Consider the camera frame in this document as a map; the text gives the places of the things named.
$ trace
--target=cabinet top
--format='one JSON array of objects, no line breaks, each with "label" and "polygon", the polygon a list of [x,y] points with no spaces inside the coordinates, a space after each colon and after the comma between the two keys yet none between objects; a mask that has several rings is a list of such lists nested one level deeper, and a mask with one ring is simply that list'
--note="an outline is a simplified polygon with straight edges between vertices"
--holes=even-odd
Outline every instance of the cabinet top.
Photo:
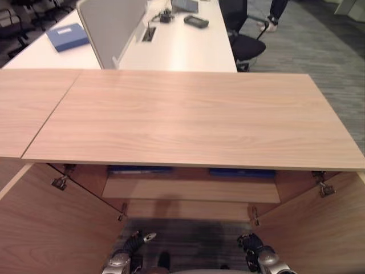
[{"label": "cabinet top", "polygon": [[0,157],[20,158],[80,70],[0,70]]},{"label": "cabinet top", "polygon": [[301,74],[85,70],[23,159],[365,169],[336,113]]}]

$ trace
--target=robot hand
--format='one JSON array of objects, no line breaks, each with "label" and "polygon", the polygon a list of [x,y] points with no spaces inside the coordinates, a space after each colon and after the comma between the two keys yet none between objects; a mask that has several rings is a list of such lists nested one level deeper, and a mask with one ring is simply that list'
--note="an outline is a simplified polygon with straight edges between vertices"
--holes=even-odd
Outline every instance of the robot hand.
[{"label": "robot hand", "polygon": [[246,252],[246,262],[251,272],[262,274],[296,274],[275,253],[272,247],[264,245],[254,233],[244,234],[238,239],[238,246]]},{"label": "robot hand", "polygon": [[133,270],[133,273],[136,273],[142,267],[143,258],[140,256],[137,259],[138,262],[135,266],[133,266],[134,264],[131,258],[142,245],[155,237],[156,233],[150,233],[143,236],[140,231],[136,231],[127,239],[121,249],[114,252],[102,274],[130,274],[131,270]]}]

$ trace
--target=blue folder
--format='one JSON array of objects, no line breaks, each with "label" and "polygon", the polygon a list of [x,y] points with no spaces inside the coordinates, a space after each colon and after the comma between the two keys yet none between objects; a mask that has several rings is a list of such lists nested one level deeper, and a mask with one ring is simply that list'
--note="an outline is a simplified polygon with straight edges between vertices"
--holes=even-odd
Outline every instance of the blue folder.
[{"label": "blue folder", "polygon": [[47,36],[58,52],[89,43],[86,32],[77,23],[49,30]]}]

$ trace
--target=wooden shelf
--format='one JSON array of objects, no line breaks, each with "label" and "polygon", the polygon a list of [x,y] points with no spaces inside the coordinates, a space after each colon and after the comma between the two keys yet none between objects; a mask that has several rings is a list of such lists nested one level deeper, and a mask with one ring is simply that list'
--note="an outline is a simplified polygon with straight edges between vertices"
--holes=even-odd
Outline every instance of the wooden shelf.
[{"label": "wooden shelf", "polygon": [[130,218],[250,221],[247,203],[130,200]]},{"label": "wooden shelf", "polygon": [[153,200],[279,203],[273,179],[210,176],[205,168],[172,174],[120,174],[107,179],[103,197]]}]

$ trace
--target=cabinet hinge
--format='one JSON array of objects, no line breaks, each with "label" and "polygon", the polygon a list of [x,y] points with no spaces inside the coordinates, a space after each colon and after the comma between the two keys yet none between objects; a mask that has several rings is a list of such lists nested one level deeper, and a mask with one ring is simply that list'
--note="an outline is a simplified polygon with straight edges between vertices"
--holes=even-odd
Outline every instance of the cabinet hinge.
[{"label": "cabinet hinge", "polygon": [[325,183],[325,171],[312,171],[312,176],[315,178],[315,182],[317,185],[319,185],[319,194],[322,198],[325,198],[327,196],[330,196],[334,193],[336,193],[336,190],[333,186],[330,186]]},{"label": "cabinet hinge", "polygon": [[260,220],[258,219],[257,207],[251,207],[252,217],[254,220],[254,224],[259,227],[261,225]]},{"label": "cabinet hinge", "polygon": [[127,210],[128,210],[128,204],[123,203],[121,205],[121,214],[118,216],[118,221],[123,221],[125,218],[127,218]]},{"label": "cabinet hinge", "polygon": [[63,176],[60,178],[56,178],[51,183],[52,186],[58,188],[59,190],[64,191],[67,187],[67,180],[70,178],[71,173],[75,170],[76,164],[64,164],[64,172]]}]

